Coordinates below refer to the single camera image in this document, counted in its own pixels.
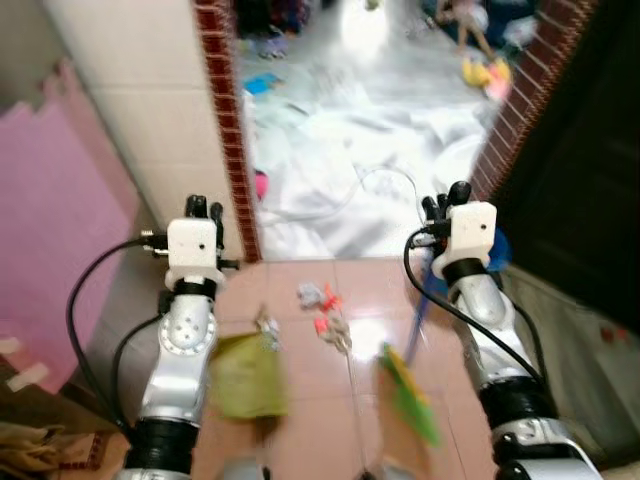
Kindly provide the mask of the red brick wall trim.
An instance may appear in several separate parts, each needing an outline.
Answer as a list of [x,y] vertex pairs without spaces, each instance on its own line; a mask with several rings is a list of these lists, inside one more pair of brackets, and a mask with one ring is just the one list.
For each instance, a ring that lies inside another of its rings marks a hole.
[[243,260],[261,262],[259,224],[255,211],[255,170],[248,159],[248,140],[244,134],[243,95],[236,73],[236,20],[232,0],[189,0],[195,9],[195,28],[207,81],[212,111],[218,125],[218,138],[234,204]]
[[480,200],[492,198],[509,178],[600,3],[602,0],[540,0],[535,31],[512,64],[506,101],[495,114],[471,173],[470,183]]

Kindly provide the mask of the dark wooden door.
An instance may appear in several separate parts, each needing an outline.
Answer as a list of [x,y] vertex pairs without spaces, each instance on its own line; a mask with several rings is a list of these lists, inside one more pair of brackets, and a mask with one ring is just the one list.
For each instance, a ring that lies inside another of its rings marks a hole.
[[639,0],[603,0],[500,197],[513,262],[640,326]]

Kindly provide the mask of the grey crumpled litter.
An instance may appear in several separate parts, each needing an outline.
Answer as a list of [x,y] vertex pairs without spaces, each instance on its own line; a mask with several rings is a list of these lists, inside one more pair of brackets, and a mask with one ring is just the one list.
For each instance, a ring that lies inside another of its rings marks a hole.
[[296,296],[302,310],[319,308],[326,300],[324,289],[314,283],[298,284]]

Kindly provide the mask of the grey floor cloth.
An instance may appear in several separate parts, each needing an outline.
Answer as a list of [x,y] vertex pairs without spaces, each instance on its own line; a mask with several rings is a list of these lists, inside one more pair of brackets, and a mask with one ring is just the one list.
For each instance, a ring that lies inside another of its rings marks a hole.
[[564,420],[599,468],[640,458],[640,348],[634,334],[520,269],[504,292],[532,315],[550,389]]

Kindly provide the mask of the blue flat item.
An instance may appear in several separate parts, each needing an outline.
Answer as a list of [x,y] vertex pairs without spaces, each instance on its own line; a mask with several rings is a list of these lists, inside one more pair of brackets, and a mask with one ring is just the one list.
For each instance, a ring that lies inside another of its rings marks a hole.
[[279,76],[275,76],[273,73],[262,73],[246,79],[243,83],[243,88],[248,95],[256,96],[273,91],[275,87],[282,83],[283,79]]

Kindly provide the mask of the green dustpan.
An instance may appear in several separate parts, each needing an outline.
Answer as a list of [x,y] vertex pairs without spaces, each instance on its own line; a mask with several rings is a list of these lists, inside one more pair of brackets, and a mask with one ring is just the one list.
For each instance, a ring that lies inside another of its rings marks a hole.
[[221,338],[211,358],[212,402],[229,419],[288,413],[279,344],[261,332]]

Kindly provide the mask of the grey small litter scrap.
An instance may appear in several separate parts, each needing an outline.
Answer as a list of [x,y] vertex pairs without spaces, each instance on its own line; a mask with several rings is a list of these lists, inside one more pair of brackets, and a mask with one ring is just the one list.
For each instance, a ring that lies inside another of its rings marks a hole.
[[255,314],[255,325],[259,329],[261,337],[264,338],[265,346],[271,351],[279,352],[282,343],[279,338],[279,326],[273,316],[270,315],[268,306],[261,303],[259,311]]

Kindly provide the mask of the blue plastic basin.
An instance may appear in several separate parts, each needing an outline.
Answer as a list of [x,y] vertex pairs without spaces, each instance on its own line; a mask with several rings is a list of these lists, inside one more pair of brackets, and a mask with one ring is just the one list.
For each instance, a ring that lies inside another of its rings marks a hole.
[[512,259],[512,248],[509,244],[506,233],[502,229],[495,229],[494,243],[489,251],[490,262],[486,269],[490,273],[499,273],[499,271],[506,270],[509,266],[509,262]]

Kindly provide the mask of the pink foam mat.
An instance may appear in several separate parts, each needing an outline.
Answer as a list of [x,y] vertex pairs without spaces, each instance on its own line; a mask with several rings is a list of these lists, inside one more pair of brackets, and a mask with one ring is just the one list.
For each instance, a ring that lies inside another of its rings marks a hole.
[[9,389],[56,393],[76,371],[70,291],[131,236],[141,201],[70,61],[44,95],[0,115],[0,358],[18,371]]

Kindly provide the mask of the white crumpled sheet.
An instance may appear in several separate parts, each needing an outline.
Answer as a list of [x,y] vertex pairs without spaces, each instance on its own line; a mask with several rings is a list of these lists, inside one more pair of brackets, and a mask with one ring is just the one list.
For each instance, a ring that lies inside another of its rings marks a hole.
[[266,259],[376,259],[474,172],[498,102],[447,67],[310,65],[248,105]]

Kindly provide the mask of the yellow toy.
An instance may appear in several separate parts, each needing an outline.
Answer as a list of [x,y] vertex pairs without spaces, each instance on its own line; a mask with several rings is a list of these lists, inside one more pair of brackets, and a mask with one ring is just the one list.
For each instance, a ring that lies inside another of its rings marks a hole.
[[465,58],[462,61],[461,73],[467,86],[481,88],[486,95],[504,96],[509,90],[511,72],[506,60],[495,59],[485,64],[484,61]]

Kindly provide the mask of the red and white litter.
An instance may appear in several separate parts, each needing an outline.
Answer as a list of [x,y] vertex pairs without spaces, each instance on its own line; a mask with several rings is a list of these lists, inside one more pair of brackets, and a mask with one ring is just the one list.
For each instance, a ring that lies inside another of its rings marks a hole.
[[342,316],[321,316],[314,320],[317,337],[325,340],[329,346],[333,346],[343,355],[351,352],[351,338],[349,338],[349,326]]

